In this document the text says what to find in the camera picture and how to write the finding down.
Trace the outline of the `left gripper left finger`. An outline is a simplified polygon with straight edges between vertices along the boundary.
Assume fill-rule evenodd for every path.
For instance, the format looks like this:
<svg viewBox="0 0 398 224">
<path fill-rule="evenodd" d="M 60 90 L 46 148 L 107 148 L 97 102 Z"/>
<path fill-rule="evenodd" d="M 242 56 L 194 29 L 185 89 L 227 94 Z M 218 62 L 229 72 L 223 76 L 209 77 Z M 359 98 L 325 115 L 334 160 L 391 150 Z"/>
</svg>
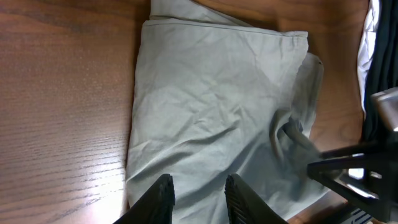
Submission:
<svg viewBox="0 0 398 224">
<path fill-rule="evenodd" d="M 173 178 L 162 174 L 114 224 L 171 224 L 174 205 Z"/>
</svg>

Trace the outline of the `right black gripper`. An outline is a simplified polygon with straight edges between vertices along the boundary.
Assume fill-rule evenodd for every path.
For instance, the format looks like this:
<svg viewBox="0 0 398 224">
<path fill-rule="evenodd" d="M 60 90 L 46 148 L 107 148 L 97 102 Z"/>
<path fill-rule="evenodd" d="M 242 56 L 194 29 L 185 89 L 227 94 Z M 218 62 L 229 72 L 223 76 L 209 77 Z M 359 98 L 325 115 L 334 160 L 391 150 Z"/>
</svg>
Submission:
<svg viewBox="0 0 398 224">
<path fill-rule="evenodd" d="M 326 160 L 309 164 L 307 174 L 379 221 L 396 222 L 397 154 L 369 154 L 378 146 L 378 142 L 367 142 L 322 152 Z M 362 179 L 351 177 L 350 169 L 363 169 Z"/>
</svg>

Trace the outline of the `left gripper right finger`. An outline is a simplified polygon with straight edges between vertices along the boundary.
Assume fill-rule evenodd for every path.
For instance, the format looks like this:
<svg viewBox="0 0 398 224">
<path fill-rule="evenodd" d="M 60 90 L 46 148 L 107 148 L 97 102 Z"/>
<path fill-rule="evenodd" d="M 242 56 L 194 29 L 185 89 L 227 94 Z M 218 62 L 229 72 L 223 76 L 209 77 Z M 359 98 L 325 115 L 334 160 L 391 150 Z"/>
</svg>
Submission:
<svg viewBox="0 0 398 224">
<path fill-rule="evenodd" d="M 287 224 L 238 174 L 227 177 L 224 193 L 230 224 Z"/>
</svg>

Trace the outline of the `khaki green shorts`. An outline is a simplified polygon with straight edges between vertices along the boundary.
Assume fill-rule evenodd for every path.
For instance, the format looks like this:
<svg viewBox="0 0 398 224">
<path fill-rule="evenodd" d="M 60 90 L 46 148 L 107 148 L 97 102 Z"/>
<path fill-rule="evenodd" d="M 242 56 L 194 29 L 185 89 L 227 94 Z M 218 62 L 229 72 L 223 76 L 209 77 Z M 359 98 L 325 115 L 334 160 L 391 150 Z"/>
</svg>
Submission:
<svg viewBox="0 0 398 224">
<path fill-rule="evenodd" d="M 135 71 L 129 203 L 162 174 L 174 223 L 227 223 L 238 174 L 284 220 L 327 188 L 307 176 L 323 76 L 307 32 L 255 28 L 187 0 L 152 0 Z"/>
</svg>

